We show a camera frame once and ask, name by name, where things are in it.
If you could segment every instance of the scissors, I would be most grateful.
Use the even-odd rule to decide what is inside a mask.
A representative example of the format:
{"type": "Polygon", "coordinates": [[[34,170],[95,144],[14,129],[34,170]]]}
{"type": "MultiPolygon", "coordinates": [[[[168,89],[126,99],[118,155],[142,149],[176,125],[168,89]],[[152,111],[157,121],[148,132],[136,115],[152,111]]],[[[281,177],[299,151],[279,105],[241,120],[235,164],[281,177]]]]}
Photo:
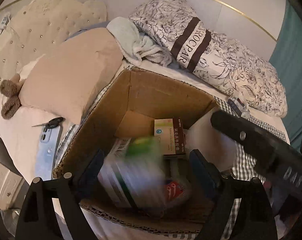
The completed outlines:
{"type": "Polygon", "coordinates": [[[32,127],[45,126],[47,129],[53,129],[53,128],[58,127],[60,125],[60,123],[63,121],[64,121],[63,117],[56,117],[56,118],[53,118],[52,120],[50,120],[49,122],[34,125],[32,127]]]}

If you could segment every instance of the metal rivet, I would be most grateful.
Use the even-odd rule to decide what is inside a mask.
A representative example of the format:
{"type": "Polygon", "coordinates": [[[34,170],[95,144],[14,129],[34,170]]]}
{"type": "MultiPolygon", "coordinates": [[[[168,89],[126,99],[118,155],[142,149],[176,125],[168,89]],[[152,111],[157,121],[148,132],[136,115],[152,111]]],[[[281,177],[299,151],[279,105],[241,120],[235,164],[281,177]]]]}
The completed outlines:
{"type": "Polygon", "coordinates": [[[245,140],[245,136],[246,136],[246,133],[244,131],[241,131],[240,132],[240,140],[244,141],[245,140]]]}
{"type": "Polygon", "coordinates": [[[261,182],[260,179],[257,178],[257,177],[254,177],[252,180],[253,180],[254,183],[260,183],[261,182]]]}
{"type": "Polygon", "coordinates": [[[71,172],[67,172],[67,173],[65,173],[65,174],[63,175],[63,177],[64,177],[65,179],[69,179],[69,178],[72,177],[72,173],[71,173],[71,172]]]}
{"type": "Polygon", "coordinates": [[[33,183],[38,183],[39,181],[40,181],[40,178],[39,178],[39,177],[35,177],[35,178],[32,180],[33,183]]]}

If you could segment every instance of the corrugated cardboard edge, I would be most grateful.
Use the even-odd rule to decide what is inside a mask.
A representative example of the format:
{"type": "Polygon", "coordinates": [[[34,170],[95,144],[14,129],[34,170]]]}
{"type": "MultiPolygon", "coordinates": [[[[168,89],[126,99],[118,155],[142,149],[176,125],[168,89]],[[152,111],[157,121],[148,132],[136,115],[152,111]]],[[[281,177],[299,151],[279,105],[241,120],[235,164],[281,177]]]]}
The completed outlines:
{"type": "MultiPolygon", "coordinates": [[[[118,77],[119,77],[120,75],[122,75],[124,72],[127,72],[127,71],[135,71],[135,72],[140,72],[140,71],[143,71],[143,72],[152,72],[152,73],[154,73],[154,74],[163,76],[163,77],[165,77],[165,78],[170,78],[170,77],[167,77],[167,76],[165,76],[165,75],[162,75],[162,74],[159,74],[159,73],[156,73],[156,72],[153,72],[153,71],[141,69],[141,68],[138,68],[138,67],[131,67],[131,68],[122,70],[122,72],[117,76],[117,78],[116,78],[112,83],[114,83],[114,82],[118,79],[118,77]]],[[[189,85],[189,86],[192,87],[192,88],[195,88],[195,89],[197,89],[197,90],[199,90],[199,91],[201,91],[201,92],[204,92],[204,93],[208,94],[207,92],[205,92],[205,91],[203,91],[203,90],[201,90],[201,89],[199,89],[199,88],[197,88],[197,87],[195,87],[195,86],[193,86],[193,85],[191,85],[191,84],[188,84],[187,82],[180,81],[180,80],[176,80],[176,79],[173,79],[173,80],[175,80],[175,81],[177,81],[177,82],[182,82],[182,83],[184,83],[184,84],[186,84],[186,85],[189,85]]],[[[109,86],[109,88],[108,88],[108,89],[106,90],[106,92],[103,94],[103,96],[101,97],[101,99],[105,96],[105,94],[107,93],[107,91],[110,89],[111,86],[112,86],[112,84],[109,86]]],[[[210,104],[206,107],[206,109],[204,110],[205,112],[208,112],[208,111],[210,111],[212,108],[218,106],[217,103],[216,103],[216,101],[215,101],[215,99],[214,99],[214,97],[213,97],[212,95],[210,95],[210,94],[208,94],[208,95],[212,97],[212,100],[211,100],[211,103],[210,103],[210,104]]],[[[88,116],[85,118],[84,122],[86,122],[86,120],[87,120],[88,117],[91,115],[91,113],[96,109],[96,107],[97,107],[97,105],[99,104],[100,100],[99,100],[99,101],[95,104],[95,106],[90,110],[90,112],[89,112],[88,116]]],[[[76,132],[75,135],[73,136],[73,138],[72,138],[72,140],[71,140],[71,142],[70,142],[70,144],[69,144],[67,150],[65,151],[65,153],[64,153],[64,155],[63,155],[63,157],[62,157],[62,159],[61,159],[61,161],[60,161],[60,163],[59,163],[59,165],[54,169],[54,171],[53,171],[54,178],[59,178],[59,177],[61,177],[61,176],[63,175],[63,162],[64,162],[65,157],[67,156],[67,154],[68,154],[70,148],[72,147],[73,142],[74,142],[74,140],[75,140],[77,134],[80,132],[81,128],[82,128],[82,125],[78,128],[77,132],[76,132]]],[[[111,221],[111,222],[113,222],[113,223],[120,224],[120,225],[123,225],[123,226],[126,226],[126,227],[130,227],[130,228],[139,229],[139,230],[142,230],[142,231],[145,231],[145,232],[153,233],[153,234],[159,234],[159,235],[164,235],[164,236],[168,236],[168,235],[171,235],[171,234],[173,234],[173,235],[182,234],[182,235],[184,235],[184,237],[181,237],[181,239],[182,239],[182,238],[191,239],[191,238],[195,238],[195,236],[196,236],[196,235],[199,233],[199,231],[200,231],[200,230],[196,230],[196,231],[194,231],[194,232],[191,232],[191,231],[180,231],[180,230],[158,230],[158,229],[156,229],[156,228],[144,227],[144,226],[140,226],[140,225],[138,225],[138,224],[125,223],[124,221],[119,220],[119,219],[113,217],[112,215],[110,215],[110,214],[104,212],[103,210],[100,210],[100,209],[99,209],[98,207],[96,207],[96,206],[92,206],[92,205],[86,203],[85,201],[82,201],[82,202],[80,203],[80,206],[81,206],[82,208],[84,208],[84,209],[86,209],[86,210],[88,210],[88,211],[94,213],[96,216],[102,217],[102,218],[105,219],[105,220],[108,220],[108,221],[111,221]]]]}
{"type": "Polygon", "coordinates": [[[98,217],[101,217],[107,221],[111,221],[113,223],[125,226],[125,227],[129,227],[129,228],[133,228],[133,229],[138,229],[141,231],[145,231],[148,233],[152,233],[152,234],[156,234],[156,235],[164,235],[164,236],[168,236],[169,234],[185,234],[185,238],[186,239],[190,239],[190,237],[193,235],[193,238],[200,232],[200,230],[196,230],[196,231],[182,231],[182,230],[158,230],[156,228],[151,228],[151,227],[143,227],[140,226],[138,224],[131,224],[131,223],[125,223],[122,220],[119,220],[117,218],[115,218],[114,216],[110,215],[109,213],[104,212],[103,210],[100,210],[99,208],[92,206],[86,202],[81,202],[80,206],[89,211],[92,212],[93,214],[95,214],[98,217]]]}
{"type": "MultiPolygon", "coordinates": [[[[63,165],[63,162],[64,162],[64,160],[65,160],[65,158],[66,158],[66,156],[67,156],[67,154],[68,154],[70,148],[72,147],[73,142],[74,142],[74,140],[75,140],[77,134],[80,132],[81,128],[83,127],[83,124],[87,121],[87,119],[88,119],[88,117],[90,116],[90,114],[96,109],[97,105],[99,104],[99,102],[101,101],[101,99],[105,96],[105,94],[107,93],[107,91],[112,87],[113,83],[116,82],[116,81],[118,80],[119,76],[121,76],[124,72],[128,72],[128,71],[135,71],[135,72],[151,72],[151,73],[154,73],[154,74],[163,76],[163,77],[165,77],[165,78],[170,78],[170,77],[167,77],[167,76],[165,76],[165,75],[162,75],[162,74],[159,74],[159,73],[150,71],[150,70],[141,69],[141,68],[135,67],[135,66],[129,67],[129,68],[126,68],[126,69],[123,69],[123,70],[121,71],[121,73],[117,76],[117,78],[115,78],[115,79],[112,81],[112,84],[107,88],[107,90],[106,90],[105,93],[102,95],[102,97],[100,98],[100,100],[99,100],[99,101],[95,104],[95,106],[89,111],[88,116],[85,118],[84,122],[80,125],[80,127],[79,127],[78,130],[77,130],[77,132],[74,134],[74,136],[73,136],[73,138],[71,139],[71,141],[70,141],[70,143],[69,143],[69,145],[68,145],[68,148],[67,148],[67,150],[65,151],[65,153],[64,153],[64,155],[63,155],[63,157],[62,157],[62,159],[61,159],[61,161],[60,161],[60,163],[59,163],[59,165],[52,171],[52,174],[53,174],[53,178],[54,178],[54,179],[57,179],[57,178],[60,178],[60,177],[63,176],[63,174],[64,174],[64,172],[63,172],[63,166],[64,166],[64,165],[63,165]]],[[[197,88],[197,87],[195,87],[195,86],[193,86],[193,85],[191,85],[191,84],[189,84],[189,83],[187,83],[187,82],[180,81],[180,80],[177,80],[177,79],[173,79],[173,80],[175,80],[175,81],[177,81],[177,82],[184,83],[184,84],[186,84],[186,85],[188,85],[188,86],[190,86],[190,87],[192,87],[192,88],[195,88],[195,89],[197,89],[197,90],[199,90],[199,91],[201,91],[201,92],[204,92],[204,93],[208,94],[206,91],[201,90],[201,89],[199,89],[199,88],[197,88]]],[[[210,111],[212,108],[218,106],[218,104],[217,104],[217,102],[215,101],[214,97],[213,97],[212,95],[210,95],[210,94],[208,94],[208,95],[212,97],[212,101],[211,101],[211,103],[206,107],[206,109],[204,109],[205,112],[208,112],[208,111],[210,111]]]]}

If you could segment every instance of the black scissors handle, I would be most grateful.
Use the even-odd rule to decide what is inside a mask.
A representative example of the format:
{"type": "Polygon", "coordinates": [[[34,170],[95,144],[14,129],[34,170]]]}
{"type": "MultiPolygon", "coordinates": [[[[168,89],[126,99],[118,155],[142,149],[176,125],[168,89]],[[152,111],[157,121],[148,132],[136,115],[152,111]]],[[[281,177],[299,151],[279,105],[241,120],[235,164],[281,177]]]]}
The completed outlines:
{"type": "Polygon", "coordinates": [[[64,118],[63,117],[56,117],[56,118],[53,118],[52,120],[50,120],[46,125],[45,127],[47,129],[53,129],[53,128],[56,128],[60,125],[61,122],[64,121],[64,118]]]}

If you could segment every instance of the floral pillow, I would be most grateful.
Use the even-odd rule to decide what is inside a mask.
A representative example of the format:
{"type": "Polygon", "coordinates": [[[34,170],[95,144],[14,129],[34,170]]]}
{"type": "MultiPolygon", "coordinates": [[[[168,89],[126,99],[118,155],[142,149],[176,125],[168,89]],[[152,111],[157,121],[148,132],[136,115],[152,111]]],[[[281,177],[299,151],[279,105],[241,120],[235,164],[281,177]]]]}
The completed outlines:
{"type": "Polygon", "coordinates": [[[239,41],[206,29],[186,0],[152,0],[129,19],[203,81],[230,96],[241,91],[268,115],[286,116],[285,88],[275,68],[239,41]]]}

